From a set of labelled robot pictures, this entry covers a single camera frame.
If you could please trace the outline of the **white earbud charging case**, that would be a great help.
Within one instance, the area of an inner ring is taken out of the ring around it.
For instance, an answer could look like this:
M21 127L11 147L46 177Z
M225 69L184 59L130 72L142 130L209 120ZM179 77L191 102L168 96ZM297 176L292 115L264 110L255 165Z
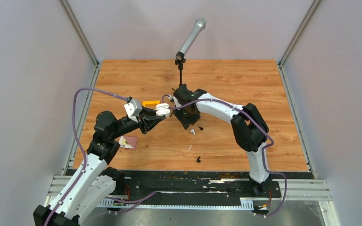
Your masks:
M155 110L156 110L156 115L157 116L165 116L168 117L171 114L171 109L169 104L167 103L161 103L161 104L157 104L155 106Z

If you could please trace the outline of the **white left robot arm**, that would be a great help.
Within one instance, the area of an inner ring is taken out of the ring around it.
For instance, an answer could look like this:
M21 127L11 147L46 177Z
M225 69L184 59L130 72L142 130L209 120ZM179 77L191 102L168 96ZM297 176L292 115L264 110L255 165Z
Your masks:
M124 173L109 167L121 146L116 139L136 129L147 133L171 110L168 104L159 104L156 109L131 103L124 107L127 116L121 119L110 111L97 115L95 133L82 164L47 206L37 206L33 213L35 225L81 226L107 195L125 190Z

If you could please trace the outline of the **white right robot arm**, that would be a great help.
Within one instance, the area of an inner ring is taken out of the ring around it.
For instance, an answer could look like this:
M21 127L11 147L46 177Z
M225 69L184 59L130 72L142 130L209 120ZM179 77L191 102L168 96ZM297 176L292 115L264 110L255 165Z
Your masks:
M232 104L202 89L193 92L185 84L174 90L172 101L175 103L173 114L184 129L194 125L201 113L229 123L236 143L247 153L252 194L260 197L269 191L272 179L266 168L265 157L269 128L254 104Z

